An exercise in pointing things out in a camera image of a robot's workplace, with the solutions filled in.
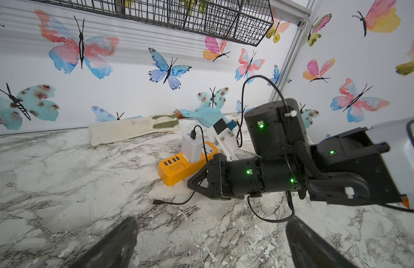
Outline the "white charger adapter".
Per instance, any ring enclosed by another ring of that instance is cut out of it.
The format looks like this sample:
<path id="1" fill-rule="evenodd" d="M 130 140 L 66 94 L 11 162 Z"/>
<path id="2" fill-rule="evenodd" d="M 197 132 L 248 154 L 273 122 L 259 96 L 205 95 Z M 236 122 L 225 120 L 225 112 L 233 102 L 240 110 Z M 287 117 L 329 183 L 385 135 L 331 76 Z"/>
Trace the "white charger adapter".
<path id="1" fill-rule="evenodd" d="M 190 133 L 183 134 L 182 154 L 191 164 L 200 161 L 202 154 L 202 139 L 200 135 L 195 135 L 195 138 L 192 138 Z"/>

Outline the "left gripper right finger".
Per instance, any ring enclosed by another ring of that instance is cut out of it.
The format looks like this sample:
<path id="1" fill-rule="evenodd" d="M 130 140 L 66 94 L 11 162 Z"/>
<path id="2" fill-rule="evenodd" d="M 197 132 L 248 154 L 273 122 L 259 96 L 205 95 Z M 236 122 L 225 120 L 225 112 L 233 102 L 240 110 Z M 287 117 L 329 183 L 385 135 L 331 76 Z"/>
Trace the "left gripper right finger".
<path id="1" fill-rule="evenodd" d="M 297 268 L 354 268 L 355 265 L 328 244 L 306 223 L 294 216 L 286 236 Z"/>

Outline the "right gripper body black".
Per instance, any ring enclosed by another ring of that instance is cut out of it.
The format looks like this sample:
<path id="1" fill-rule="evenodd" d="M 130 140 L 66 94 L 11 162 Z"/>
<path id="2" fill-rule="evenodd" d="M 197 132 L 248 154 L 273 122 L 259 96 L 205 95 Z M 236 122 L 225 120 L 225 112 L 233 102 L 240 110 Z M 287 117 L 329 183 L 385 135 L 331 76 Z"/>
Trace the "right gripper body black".
<path id="1" fill-rule="evenodd" d="M 232 193 L 228 183 L 228 162 L 224 154 L 216 154 L 208 162 L 208 198 L 231 200 Z"/>

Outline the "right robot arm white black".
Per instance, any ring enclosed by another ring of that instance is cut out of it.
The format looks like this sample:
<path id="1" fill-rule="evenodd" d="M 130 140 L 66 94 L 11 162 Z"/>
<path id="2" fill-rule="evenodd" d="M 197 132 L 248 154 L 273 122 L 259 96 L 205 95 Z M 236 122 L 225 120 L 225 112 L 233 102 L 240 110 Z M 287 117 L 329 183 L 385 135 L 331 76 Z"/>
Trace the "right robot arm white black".
<path id="1" fill-rule="evenodd" d="M 217 154 L 189 181 L 209 199 L 298 192 L 328 204 L 379 205 L 414 213 L 414 117 L 328 137 L 311 145 L 294 99 L 244 115 L 256 156 Z"/>

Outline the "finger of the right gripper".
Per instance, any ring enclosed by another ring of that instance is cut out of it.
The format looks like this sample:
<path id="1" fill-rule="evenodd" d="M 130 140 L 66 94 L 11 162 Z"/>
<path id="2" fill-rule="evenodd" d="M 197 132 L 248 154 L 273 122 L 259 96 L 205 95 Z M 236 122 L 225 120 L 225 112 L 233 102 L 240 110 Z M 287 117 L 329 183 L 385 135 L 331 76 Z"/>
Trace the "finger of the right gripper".
<path id="1" fill-rule="evenodd" d="M 195 175 L 187 182 L 187 187 L 192 191 L 209 198 L 208 187 L 201 186 L 201 183 L 208 178 L 210 164 L 205 164 Z"/>

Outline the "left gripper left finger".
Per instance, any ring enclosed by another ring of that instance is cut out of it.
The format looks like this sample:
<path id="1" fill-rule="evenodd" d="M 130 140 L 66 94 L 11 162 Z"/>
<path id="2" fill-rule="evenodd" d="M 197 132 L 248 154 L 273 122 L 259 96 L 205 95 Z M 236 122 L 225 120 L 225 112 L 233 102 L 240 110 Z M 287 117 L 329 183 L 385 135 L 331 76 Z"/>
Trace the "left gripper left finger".
<path id="1" fill-rule="evenodd" d="M 127 217 L 70 267 L 127 268 L 137 245 L 137 234 L 136 218 Z"/>

